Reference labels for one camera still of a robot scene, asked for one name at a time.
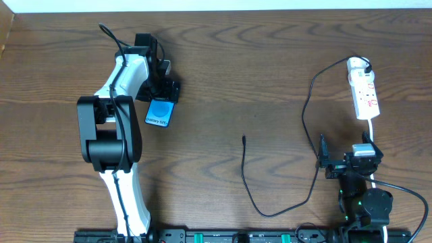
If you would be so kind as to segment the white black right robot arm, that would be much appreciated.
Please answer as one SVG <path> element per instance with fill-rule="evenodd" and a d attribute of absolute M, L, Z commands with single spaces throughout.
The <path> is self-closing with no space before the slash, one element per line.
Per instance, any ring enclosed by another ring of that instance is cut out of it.
<path fill-rule="evenodd" d="M 333 160 L 324 136 L 320 137 L 317 167 L 325 169 L 327 179 L 340 185 L 338 202 L 346 222 L 329 232 L 330 242 L 382 242 L 383 227 L 389 224 L 393 196 L 379 188 L 369 188 L 367 180 L 377 171 L 383 153 L 364 132 L 362 143 L 341 160 Z"/>

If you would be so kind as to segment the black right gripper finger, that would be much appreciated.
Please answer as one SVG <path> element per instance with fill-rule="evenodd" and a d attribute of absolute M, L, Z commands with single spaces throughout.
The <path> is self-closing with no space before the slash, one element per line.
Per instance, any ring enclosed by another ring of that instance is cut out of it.
<path fill-rule="evenodd" d="M 319 161 L 328 161 L 329 160 L 329 151 L 327 148 L 327 143 L 325 141 L 324 135 L 320 135 L 320 141 L 319 141 Z"/>
<path fill-rule="evenodd" d="M 362 133 L 362 143 L 368 145 L 369 147 L 371 147 L 374 150 L 376 157 L 383 157 L 382 151 L 372 141 L 371 136 L 370 136 L 370 134 L 368 132 L 363 132 Z"/>

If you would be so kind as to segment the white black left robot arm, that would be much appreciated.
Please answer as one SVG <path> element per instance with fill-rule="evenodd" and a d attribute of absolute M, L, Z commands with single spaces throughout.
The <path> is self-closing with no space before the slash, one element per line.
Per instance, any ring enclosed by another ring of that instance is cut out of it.
<path fill-rule="evenodd" d="M 171 63 L 150 33 L 138 33 L 133 45 L 120 40 L 115 66 L 106 83 L 77 102 L 83 159 L 104 180 L 117 215 L 117 237 L 141 241 L 149 234 L 151 214 L 138 179 L 142 136 L 136 101 L 149 103 L 145 123 L 166 128 L 178 103 L 180 83 L 170 78 Z"/>

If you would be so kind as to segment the blue Galaxy smartphone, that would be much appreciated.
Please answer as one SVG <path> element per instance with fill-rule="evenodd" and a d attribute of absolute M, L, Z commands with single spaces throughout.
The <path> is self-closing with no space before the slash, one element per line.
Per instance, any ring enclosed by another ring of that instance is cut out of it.
<path fill-rule="evenodd" d="M 171 120 L 175 103 L 152 100 L 145 118 L 145 123 L 166 128 Z"/>

